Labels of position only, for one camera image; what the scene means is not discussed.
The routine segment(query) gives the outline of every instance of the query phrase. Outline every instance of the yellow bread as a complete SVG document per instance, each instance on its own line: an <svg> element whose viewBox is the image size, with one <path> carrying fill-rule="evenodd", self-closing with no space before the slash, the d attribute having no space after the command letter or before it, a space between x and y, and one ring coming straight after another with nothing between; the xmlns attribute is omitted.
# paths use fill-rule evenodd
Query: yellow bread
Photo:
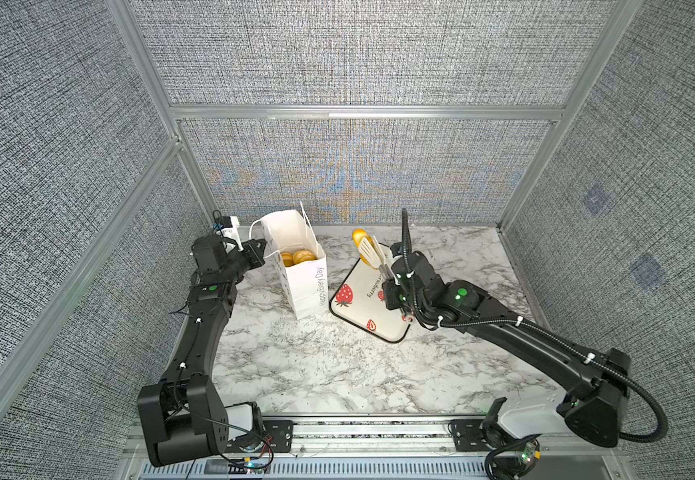
<svg viewBox="0 0 695 480"><path fill-rule="evenodd" d="M281 254L281 260L284 261L284 266L292 266L295 264L294 257L292 254L289 254L288 252L284 252Z"/></svg>
<svg viewBox="0 0 695 480"><path fill-rule="evenodd" d="M302 262L309 262L310 260L316 260L315 255L313 252L310 250L300 250L298 251L294 257L293 260L295 262L295 265L301 264Z"/></svg>
<svg viewBox="0 0 695 480"><path fill-rule="evenodd" d="M369 234L366 233L366 230L362 230L360 228L353 230L353 243L355 244L355 246L361 245L361 239L363 239L363 238L366 238L366 240L369 241L369 244L374 246L374 242L371 241L371 236L369 236ZM361 255L361 260L363 260L363 262L365 264L369 265L369 263L366 261L366 259L363 258L363 255Z"/></svg>

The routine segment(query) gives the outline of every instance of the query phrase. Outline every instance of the marble countertop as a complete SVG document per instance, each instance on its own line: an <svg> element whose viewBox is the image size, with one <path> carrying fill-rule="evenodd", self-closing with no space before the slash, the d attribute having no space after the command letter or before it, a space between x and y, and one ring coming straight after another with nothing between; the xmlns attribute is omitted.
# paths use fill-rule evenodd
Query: marble countertop
<svg viewBox="0 0 695 480"><path fill-rule="evenodd" d="M355 227L314 227L328 257L329 298L358 260ZM366 230L384 244L400 240L399 226ZM494 228L412 226L411 235L413 248L443 281L468 280L511 310L529 313ZM390 344L330 312L296 320L270 264L238 284L213 381L226 405L256 401L265 414L484 414L508 392L526 396L558 388L498 346L456 330L429 332L414 324L404 340Z"/></svg>

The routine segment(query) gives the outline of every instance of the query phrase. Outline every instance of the round bun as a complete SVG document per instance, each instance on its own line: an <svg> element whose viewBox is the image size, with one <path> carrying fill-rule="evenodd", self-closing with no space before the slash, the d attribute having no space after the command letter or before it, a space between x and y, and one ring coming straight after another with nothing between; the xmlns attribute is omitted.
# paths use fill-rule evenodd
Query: round bun
<svg viewBox="0 0 695 480"><path fill-rule="evenodd" d="M300 250L294 255L295 265L309 262L310 260L316 260L315 255L310 250Z"/></svg>
<svg viewBox="0 0 695 480"><path fill-rule="evenodd" d="M288 252L281 254L281 260L284 260L284 266L292 266L295 264L292 254L289 254Z"/></svg>

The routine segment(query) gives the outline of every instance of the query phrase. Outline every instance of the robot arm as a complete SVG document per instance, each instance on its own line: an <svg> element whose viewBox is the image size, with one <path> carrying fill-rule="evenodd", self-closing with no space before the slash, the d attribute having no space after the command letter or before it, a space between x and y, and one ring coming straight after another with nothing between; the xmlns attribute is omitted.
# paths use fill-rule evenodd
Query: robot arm
<svg viewBox="0 0 695 480"><path fill-rule="evenodd" d="M233 247L226 251L226 245ZM265 240L238 245L220 232L202 236L192 245L196 272L186 301L185 331L159 382L142 387L137 398L142 433L153 466L225 451L231 437L227 426L208 420L228 423L228 411L212 384L212 366L220 335L236 302L236 284L246 272L265 264L265 246ZM186 403L190 406L189 414L177 415Z"/></svg>
<svg viewBox="0 0 695 480"><path fill-rule="evenodd" d="M391 267L395 278L383 282L389 310L400 308L405 314L413 314L426 328L454 328L488 340L541 370L565 390L553 408L542 406L537 410L543 410L545 417L536 416L535 423L532 416L515 416L509 408L500 411L504 399L496 401L483 423L485 428L496 429L496 432L484 432L490 445L496 448L528 433L563 431L553 427L548 430L549 423L545 421L548 418L551 423L562 427L565 424L577 436L603 447L616 446L620 438L655 442L667 434L668 421L660 405L629 378L629 356L616 349L602 353L572 343L524 320L486 290L465 280L444 283L425 255L410 252L405 209L402 236L401 245L391 249L401 255ZM631 389L654 410L657 428L651 434L620 431ZM511 417L521 418L520 428L508 426Z"/></svg>

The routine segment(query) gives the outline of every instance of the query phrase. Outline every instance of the gray fabric wall panel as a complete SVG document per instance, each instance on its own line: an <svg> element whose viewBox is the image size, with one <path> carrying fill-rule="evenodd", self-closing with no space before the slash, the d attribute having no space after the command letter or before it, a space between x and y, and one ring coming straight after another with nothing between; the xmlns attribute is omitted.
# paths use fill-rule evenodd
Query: gray fabric wall panel
<svg viewBox="0 0 695 480"><path fill-rule="evenodd" d="M172 101L562 104L615 0L131 0Z"/></svg>
<svg viewBox="0 0 695 480"><path fill-rule="evenodd" d="M0 478L110 478L140 387L158 380L180 331L167 312L207 232L174 160L0 424Z"/></svg>
<svg viewBox="0 0 695 480"><path fill-rule="evenodd" d="M496 223L542 120L184 120L223 211L314 222Z"/></svg>
<svg viewBox="0 0 695 480"><path fill-rule="evenodd" d="M694 1L645 2L507 238L554 330L628 352L669 414L623 442L639 477L695 478Z"/></svg>
<svg viewBox="0 0 695 480"><path fill-rule="evenodd" d="M165 139L103 0L0 2L0 367Z"/></svg>

